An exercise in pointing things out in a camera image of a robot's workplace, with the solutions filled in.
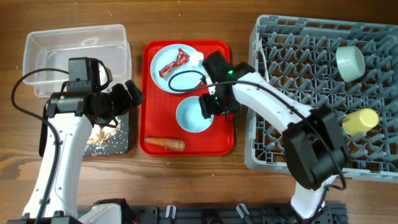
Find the mint green bowl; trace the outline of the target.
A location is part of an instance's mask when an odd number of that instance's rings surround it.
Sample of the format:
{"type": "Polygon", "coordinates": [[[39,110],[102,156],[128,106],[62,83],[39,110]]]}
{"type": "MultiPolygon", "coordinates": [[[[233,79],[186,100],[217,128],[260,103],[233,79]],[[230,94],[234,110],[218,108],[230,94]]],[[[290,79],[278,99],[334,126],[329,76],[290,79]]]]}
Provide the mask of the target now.
{"type": "Polygon", "coordinates": [[[352,82],[364,75],[365,63],[362,52],[356,46],[338,47],[336,64],[345,82],[352,82]]]}

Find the light blue bowl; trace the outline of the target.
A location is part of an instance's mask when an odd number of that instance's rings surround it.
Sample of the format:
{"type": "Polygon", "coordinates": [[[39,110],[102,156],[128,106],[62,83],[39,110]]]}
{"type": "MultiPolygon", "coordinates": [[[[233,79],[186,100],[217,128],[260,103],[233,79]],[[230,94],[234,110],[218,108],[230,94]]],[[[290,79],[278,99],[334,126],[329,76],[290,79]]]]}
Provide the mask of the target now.
{"type": "Polygon", "coordinates": [[[198,96],[190,96],[182,100],[176,109],[178,125],[189,133],[200,133],[208,129],[214,120],[214,116],[204,118],[198,96]]]}

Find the rice and peanut leftovers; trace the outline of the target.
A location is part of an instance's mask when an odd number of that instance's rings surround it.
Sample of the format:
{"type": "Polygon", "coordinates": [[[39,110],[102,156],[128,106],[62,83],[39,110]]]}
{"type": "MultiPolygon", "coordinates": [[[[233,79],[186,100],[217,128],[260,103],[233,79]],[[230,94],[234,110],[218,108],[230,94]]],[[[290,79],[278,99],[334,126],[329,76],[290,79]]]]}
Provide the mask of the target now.
{"type": "Polygon", "coordinates": [[[129,148],[129,114],[117,116],[116,128],[103,127],[97,124],[92,129],[83,155],[112,156],[125,154],[129,148]]]}

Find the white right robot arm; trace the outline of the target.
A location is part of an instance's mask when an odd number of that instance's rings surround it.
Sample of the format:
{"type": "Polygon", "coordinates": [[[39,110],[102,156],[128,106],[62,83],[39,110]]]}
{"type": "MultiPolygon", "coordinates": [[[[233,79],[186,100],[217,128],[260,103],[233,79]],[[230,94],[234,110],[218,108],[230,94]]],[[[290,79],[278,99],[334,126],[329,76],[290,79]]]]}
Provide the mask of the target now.
{"type": "Polygon", "coordinates": [[[200,101],[203,116],[228,114],[231,103],[238,103],[270,123],[282,136],[287,167],[296,180],[290,204],[302,220],[313,220],[336,177],[342,183],[337,189],[346,188],[342,170],[350,155],[334,111],[295,101],[247,63],[232,67],[207,60],[202,65],[208,86],[215,88],[200,101]]]}

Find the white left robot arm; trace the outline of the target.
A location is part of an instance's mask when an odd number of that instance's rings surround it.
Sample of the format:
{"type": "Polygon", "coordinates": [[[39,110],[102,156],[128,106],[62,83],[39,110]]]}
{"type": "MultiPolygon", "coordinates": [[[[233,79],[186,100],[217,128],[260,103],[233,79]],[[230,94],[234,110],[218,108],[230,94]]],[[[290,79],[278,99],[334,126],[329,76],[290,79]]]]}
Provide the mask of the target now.
{"type": "Polygon", "coordinates": [[[45,151],[34,192],[23,211],[33,223],[58,217],[77,220],[77,190],[83,151],[94,126],[118,125],[116,117],[143,103],[144,95],[128,80],[109,93],[68,82],[52,93],[44,108],[45,151]]]}

